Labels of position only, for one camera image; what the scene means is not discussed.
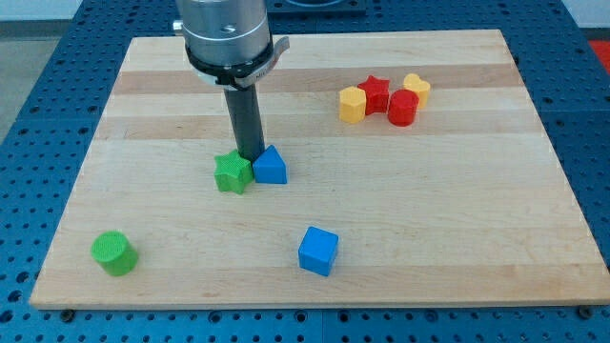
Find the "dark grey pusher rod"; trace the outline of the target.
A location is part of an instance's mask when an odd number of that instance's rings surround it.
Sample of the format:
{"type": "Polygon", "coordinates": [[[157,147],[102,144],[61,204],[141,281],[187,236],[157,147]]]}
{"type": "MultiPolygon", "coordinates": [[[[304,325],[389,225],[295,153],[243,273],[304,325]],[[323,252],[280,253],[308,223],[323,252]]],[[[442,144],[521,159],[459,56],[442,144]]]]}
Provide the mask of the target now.
{"type": "Polygon", "coordinates": [[[255,85],[225,91],[234,138],[241,157],[254,162],[264,151],[264,133],[255,85]]]}

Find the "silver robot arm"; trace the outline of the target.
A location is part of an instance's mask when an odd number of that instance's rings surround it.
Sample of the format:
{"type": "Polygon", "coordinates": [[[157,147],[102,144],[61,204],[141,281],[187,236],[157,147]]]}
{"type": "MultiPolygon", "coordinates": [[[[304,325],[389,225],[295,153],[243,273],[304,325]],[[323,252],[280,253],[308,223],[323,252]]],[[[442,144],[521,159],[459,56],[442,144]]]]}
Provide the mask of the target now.
{"type": "Polygon", "coordinates": [[[274,39],[264,0],[177,0],[186,56],[198,76],[224,90],[241,157],[254,162],[264,151],[256,84],[290,47],[274,39]]]}

